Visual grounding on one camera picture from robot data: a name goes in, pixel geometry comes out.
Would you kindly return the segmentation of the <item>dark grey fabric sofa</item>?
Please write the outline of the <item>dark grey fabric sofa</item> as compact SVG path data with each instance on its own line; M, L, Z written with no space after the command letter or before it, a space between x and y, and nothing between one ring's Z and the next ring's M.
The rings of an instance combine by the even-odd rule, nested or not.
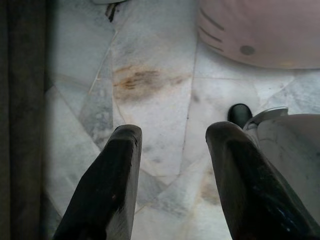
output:
M41 225L46 0L0 0L0 240Z

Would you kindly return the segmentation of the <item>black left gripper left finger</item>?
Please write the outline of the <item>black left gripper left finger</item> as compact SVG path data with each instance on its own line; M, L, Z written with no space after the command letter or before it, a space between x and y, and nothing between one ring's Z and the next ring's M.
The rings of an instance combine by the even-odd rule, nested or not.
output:
M131 240L142 130L120 125L81 177L52 240Z

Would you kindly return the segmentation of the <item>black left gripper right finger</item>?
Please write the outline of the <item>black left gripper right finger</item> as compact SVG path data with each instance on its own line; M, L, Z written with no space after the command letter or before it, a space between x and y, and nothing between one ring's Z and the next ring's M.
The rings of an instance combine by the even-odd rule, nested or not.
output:
M205 139L232 240L320 240L320 225L239 126L213 123Z

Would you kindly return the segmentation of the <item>pink plush pillow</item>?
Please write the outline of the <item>pink plush pillow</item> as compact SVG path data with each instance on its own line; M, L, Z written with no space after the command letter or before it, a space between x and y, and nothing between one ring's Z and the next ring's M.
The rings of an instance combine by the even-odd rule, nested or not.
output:
M199 0L198 33L240 63L320 69L320 0Z

